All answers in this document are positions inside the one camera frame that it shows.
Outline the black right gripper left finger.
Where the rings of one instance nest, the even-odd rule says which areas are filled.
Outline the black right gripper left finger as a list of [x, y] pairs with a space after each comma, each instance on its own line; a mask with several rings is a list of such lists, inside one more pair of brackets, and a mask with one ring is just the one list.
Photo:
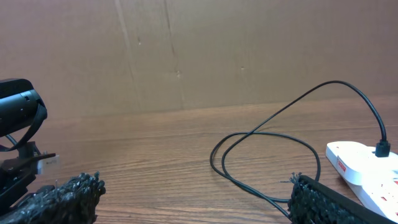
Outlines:
[[81, 173], [61, 186], [45, 185], [27, 194], [1, 215], [1, 224], [92, 224], [96, 206], [106, 193], [100, 173]]

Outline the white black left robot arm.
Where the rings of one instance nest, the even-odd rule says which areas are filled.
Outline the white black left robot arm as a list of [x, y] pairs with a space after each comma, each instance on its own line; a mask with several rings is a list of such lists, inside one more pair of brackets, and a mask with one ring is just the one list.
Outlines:
[[42, 154], [30, 139], [47, 119], [47, 109], [32, 83], [23, 78], [1, 80], [1, 136], [12, 142], [1, 152], [18, 151], [14, 159], [1, 161], [1, 215], [13, 210], [38, 174], [38, 162], [53, 158]]

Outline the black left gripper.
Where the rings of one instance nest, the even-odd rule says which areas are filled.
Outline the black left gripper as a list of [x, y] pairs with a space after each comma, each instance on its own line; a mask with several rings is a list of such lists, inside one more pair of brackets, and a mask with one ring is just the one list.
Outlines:
[[13, 210], [12, 205], [28, 192], [27, 186], [43, 173], [44, 160], [56, 157], [56, 153], [41, 154], [35, 142], [20, 147], [18, 153], [14, 159], [1, 161], [1, 215]]

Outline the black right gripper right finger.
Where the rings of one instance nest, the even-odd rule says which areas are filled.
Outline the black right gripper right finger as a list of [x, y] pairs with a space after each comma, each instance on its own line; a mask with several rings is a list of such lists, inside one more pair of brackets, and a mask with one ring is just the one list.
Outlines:
[[306, 175], [293, 173], [290, 181], [287, 205], [294, 224], [394, 224]]

